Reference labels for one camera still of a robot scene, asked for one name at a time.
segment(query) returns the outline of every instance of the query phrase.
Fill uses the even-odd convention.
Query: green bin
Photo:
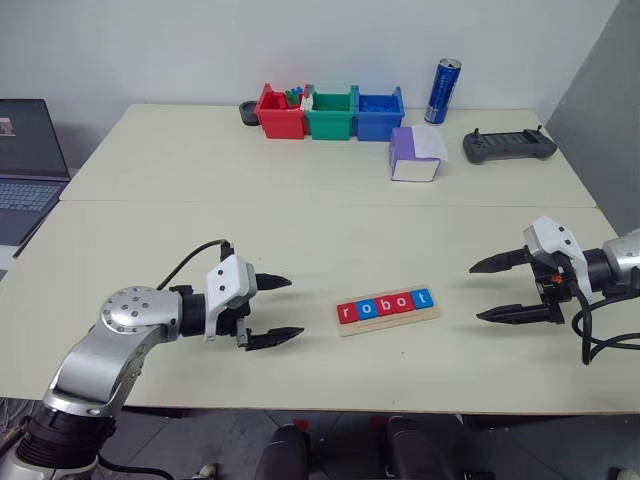
[[[355,92],[357,85],[345,94],[318,93],[313,85],[309,95],[313,97],[311,110],[305,111],[311,138],[314,140],[349,140],[355,134]]]

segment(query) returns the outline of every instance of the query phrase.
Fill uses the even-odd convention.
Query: blue letter block
[[[372,298],[356,302],[356,308],[358,309],[358,317],[360,320],[368,320],[378,316],[378,310]]]
[[[416,307],[416,310],[419,308],[433,307],[433,299],[431,298],[429,290],[426,288],[411,292],[411,300],[413,300],[413,306]]]

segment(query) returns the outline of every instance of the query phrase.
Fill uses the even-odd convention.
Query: laptop screen
[[[0,177],[68,179],[44,100],[0,99]]]

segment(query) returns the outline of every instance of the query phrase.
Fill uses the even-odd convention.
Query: laptop
[[[0,99],[0,245],[20,245],[71,180],[42,99]]]

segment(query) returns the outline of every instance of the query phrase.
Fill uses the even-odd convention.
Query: blue bin
[[[396,87],[391,95],[360,95],[357,89],[355,111],[358,140],[388,142],[404,117],[402,91]]]

